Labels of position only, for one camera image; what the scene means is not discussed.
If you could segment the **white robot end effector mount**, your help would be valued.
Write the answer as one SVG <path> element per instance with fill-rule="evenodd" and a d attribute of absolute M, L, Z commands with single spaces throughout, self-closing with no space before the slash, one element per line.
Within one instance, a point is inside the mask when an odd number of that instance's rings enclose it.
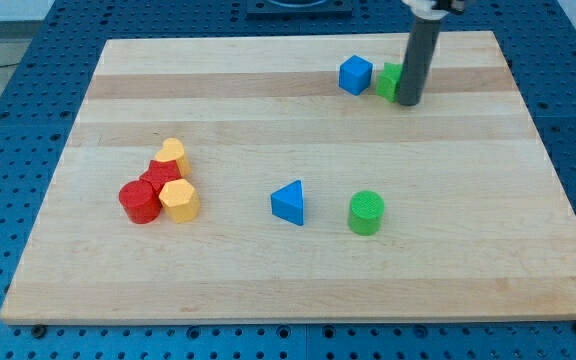
<path fill-rule="evenodd" d="M 412 13 L 422 19 L 443 19 L 449 13 L 461 15 L 468 0 L 402 0 Z"/>

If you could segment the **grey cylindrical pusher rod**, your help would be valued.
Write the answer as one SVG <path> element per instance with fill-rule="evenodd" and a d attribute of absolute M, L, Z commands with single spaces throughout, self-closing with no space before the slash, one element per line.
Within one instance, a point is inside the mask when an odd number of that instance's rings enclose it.
<path fill-rule="evenodd" d="M 440 29 L 440 20 L 415 17 L 397 88 L 397 100 L 400 105 L 416 106 L 420 102 Z"/>

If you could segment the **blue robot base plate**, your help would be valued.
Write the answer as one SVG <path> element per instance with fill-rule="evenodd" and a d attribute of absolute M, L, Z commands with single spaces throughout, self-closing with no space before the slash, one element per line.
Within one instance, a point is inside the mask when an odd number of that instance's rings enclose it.
<path fill-rule="evenodd" d="M 248 18 L 351 15 L 352 0 L 247 0 Z"/>

